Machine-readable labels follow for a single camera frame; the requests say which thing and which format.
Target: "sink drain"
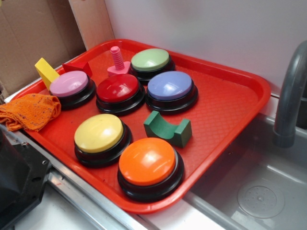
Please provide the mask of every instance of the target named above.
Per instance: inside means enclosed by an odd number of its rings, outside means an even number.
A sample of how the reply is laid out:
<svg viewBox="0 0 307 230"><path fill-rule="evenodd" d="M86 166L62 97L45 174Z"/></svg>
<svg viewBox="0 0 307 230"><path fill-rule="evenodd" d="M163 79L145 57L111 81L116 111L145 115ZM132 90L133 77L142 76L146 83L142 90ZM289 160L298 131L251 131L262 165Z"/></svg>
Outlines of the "sink drain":
<svg viewBox="0 0 307 230"><path fill-rule="evenodd" d="M240 207L256 218L277 216L284 207L281 190L265 180L256 180L243 185L238 192Z"/></svg>

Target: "white wall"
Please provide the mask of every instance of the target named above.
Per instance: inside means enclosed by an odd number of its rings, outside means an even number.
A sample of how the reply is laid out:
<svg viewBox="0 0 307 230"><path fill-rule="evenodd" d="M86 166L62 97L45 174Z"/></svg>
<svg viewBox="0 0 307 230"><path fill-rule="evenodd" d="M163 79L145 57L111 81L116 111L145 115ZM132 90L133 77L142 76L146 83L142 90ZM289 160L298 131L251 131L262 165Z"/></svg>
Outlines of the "white wall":
<svg viewBox="0 0 307 230"><path fill-rule="evenodd" d="M307 0L105 0L115 38L255 73L279 93Z"/></svg>

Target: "red block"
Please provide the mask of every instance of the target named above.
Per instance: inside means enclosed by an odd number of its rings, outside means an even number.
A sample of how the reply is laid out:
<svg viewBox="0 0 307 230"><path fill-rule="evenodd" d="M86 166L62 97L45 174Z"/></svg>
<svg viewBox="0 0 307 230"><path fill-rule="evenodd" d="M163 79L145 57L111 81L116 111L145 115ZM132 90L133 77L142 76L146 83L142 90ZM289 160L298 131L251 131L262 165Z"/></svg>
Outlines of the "red block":
<svg viewBox="0 0 307 230"><path fill-rule="evenodd" d="M62 64L65 72L80 70L85 72L89 77L93 75L92 70L88 62L66 63Z"/></svg>

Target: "sink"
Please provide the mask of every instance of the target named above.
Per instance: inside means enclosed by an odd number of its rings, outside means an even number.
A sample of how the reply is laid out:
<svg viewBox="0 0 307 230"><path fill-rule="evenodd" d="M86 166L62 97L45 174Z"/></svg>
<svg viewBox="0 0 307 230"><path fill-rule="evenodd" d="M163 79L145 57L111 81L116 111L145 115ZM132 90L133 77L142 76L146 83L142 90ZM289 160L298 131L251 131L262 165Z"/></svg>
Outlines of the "sink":
<svg viewBox="0 0 307 230"><path fill-rule="evenodd" d="M273 145L274 119L262 114L244 129L184 199L225 229L305 230L307 132Z"/></svg>

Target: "button top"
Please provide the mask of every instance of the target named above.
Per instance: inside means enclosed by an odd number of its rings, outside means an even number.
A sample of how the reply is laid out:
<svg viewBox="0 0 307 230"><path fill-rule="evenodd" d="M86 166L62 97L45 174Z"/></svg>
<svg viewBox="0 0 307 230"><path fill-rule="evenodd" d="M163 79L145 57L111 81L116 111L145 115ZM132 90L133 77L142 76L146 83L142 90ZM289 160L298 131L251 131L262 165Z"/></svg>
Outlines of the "button top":
<svg viewBox="0 0 307 230"><path fill-rule="evenodd" d="M108 77L97 87L97 96L107 103L122 102L137 93L139 81L131 74Z"/></svg>
<svg viewBox="0 0 307 230"><path fill-rule="evenodd" d="M67 97L80 92L86 87L88 78L83 71L70 71L63 73L50 85L52 95L57 97Z"/></svg>
<svg viewBox="0 0 307 230"><path fill-rule="evenodd" d="M191 77L180 71L168 71L154 76L148 83L148 93L161 101L175 100L192 88Z"/></svg>
<svg viewBox="0 0 307 230"><path fill-rule="evenodd" d="M164 67L168 61L169 54L166 50L153 48L134 55L131 64L138 71L154 71Z"/></svg>
<svg viewBox="0 0 307 230"><path fill-rule="evenodd" d="M123 177L134 185L149 186L166 179L176 164L175 150L165 140L144 138L130 144L119 159Z"/></svg>
<svg viewBox="0 0 307 230"><path fill-rule="evenodd" d="M98 153L113 147L123 134L121 120L112 114L90 117L75 132L76 145L84 152Z"/></svg>

